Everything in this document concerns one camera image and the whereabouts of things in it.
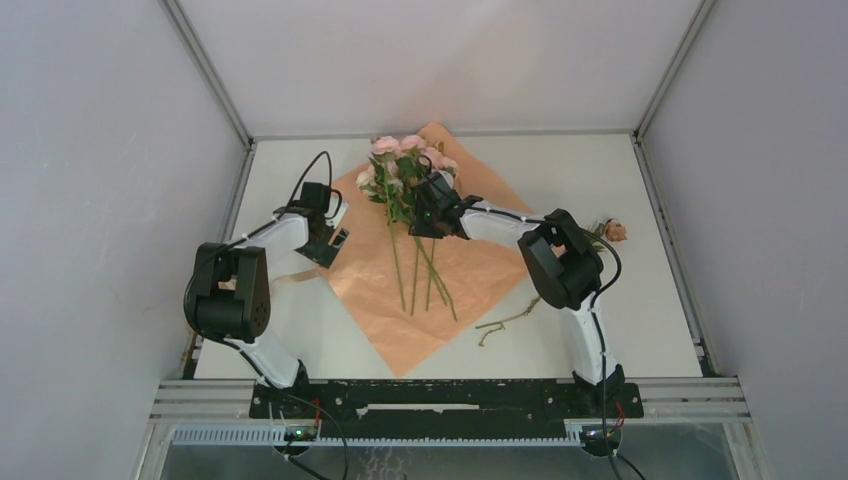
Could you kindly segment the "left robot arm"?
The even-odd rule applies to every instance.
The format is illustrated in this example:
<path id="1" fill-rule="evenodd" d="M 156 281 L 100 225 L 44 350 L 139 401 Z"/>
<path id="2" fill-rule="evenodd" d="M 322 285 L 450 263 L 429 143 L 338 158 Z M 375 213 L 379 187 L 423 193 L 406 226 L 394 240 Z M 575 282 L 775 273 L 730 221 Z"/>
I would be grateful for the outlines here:
<path id="1" fill-rule="evenodd" d="M 348 237 L 340 225 L 347 208 L 339 190 L 307 182 L 255 230 L 229 243 L 201 244 L 185 289 L 189 327 L 235 350 L 261 383 L 276 388 L 274 404 L 290 417 L 310 409 L 313 392 L 298 381 L 303 363 L 269 328 L 271 286 L 285 276 L 281 263 L 291 253 L 323 269 L 334 263 Z"/>

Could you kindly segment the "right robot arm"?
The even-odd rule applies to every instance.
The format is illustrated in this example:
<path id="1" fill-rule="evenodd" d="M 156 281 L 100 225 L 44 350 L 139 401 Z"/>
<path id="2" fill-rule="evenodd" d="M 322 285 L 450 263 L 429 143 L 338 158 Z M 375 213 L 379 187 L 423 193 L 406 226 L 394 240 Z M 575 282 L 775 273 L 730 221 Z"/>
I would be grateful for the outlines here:
<path id="1" fill-rule="evenodd" d="M 454 236 L 518 249 L 537 296 L 571 329 L 579 406 L 592 416 L 613 408 L 624 373 L 607 341 L 599 298 L 620 277 L 622 262 L 613 255 L 616 272 L 603 283 L 604 263 L 593 244 L 600 243 L 609 252 L 614 248 L 581 228 L 563 209 L 539 216 L 503 209 L 475 195 L 462 198 L 446 173 L 430 173 L 413 192 L 411 235 Z"/>

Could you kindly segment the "pink fake rose stem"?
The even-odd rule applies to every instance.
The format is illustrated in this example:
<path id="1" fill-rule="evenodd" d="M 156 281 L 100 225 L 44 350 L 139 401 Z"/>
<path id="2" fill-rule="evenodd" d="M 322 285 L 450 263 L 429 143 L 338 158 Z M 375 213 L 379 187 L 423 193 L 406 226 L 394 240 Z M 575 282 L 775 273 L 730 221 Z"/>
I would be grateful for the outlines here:
<path id="1" fill-rule="evenodd" d="M 446 212 L 456 203 L 452 182 L 457 169 L 438 148 L 421 143 L 402 149 L 396 162 L 397 179 L 402 184 L 402 220 L 414 239 L 416 258 L 426 266 L 427 289 L 437 292 L 456 321 L 453 296 L 437 269 L 436 243 L 449 234 Z"/>

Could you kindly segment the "pink fake rose bunch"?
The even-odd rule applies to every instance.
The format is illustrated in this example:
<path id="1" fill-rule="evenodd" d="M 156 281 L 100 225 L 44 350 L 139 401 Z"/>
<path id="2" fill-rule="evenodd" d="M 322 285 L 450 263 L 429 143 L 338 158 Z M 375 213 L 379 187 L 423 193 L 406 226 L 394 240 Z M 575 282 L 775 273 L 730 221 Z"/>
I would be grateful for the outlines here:
<path id="1" fill-rule="evenodd" d="M 522 234 L 517 245 L 538 295 L 555 308 L 574 312 L 587 302 L 598 352 L 606 356 L 599 298 L 622 274 L 622 260 L 613 244 L 627 235 L 613 226 L 613 220 L 582 228 L 565 211 L 528 218 L 526 223 L 533 229 Z"/>

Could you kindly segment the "brown wrapping paper sheet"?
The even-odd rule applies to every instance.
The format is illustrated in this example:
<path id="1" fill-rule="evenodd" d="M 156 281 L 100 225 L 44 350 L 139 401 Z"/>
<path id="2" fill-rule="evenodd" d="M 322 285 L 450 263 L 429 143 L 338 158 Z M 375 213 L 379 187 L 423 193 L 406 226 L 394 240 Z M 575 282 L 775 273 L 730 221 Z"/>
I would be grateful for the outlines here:
<path id="1" fill-rule="evenodd" d="M 410 234 L 420 211 L 415 188 L 430 172 L 455 180 L 461 196 L 530 209 L 436 122 L 373 140 L 363 163 L 334 181 L 349 203 L 342 225 L 350 235 L 325 277 L 394 378 L 410 374 L 527 277 L 513 244 Z"/>

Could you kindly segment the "pink fake rose sprig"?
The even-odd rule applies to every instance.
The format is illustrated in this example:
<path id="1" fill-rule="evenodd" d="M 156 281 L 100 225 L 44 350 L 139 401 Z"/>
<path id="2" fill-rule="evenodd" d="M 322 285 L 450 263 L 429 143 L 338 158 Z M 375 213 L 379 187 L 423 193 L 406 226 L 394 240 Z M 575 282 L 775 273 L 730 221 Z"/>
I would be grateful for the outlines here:
<path id="1" fill-rule="evenodd" d="M 392 263 L 396 275 L 400 305 L 401 309 L 406 312 L 406 292 L 394 228 L 399 214 L 396 201 L 403 190 L 403 184 L 397 173 L 397 159 L 400 152 L 400 141 L 397 138 L 382 136 L 374 139 L 371 142 L 368 165 L 357 174 L 355 185 L 371 202 L 385 207 L 385 224 L 390 235 Z"/>

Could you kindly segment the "tan ribbon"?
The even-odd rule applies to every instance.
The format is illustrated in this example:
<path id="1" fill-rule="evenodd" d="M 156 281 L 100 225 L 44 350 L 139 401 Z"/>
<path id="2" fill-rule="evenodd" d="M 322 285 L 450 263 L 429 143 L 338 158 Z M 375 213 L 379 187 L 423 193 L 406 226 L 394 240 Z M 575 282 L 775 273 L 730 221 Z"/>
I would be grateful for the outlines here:
<path id="1" fill-rule="evenodd" d="M 270 285 L 273 288 L 276 288 L 278 285 L 302 283 L 313 279 L 322 278 L 324 276 L 325 274 L 322 269 L 314 268 L 297 273 L 288 273 L 285 275 L 278 276 L 270 281 Z"/>

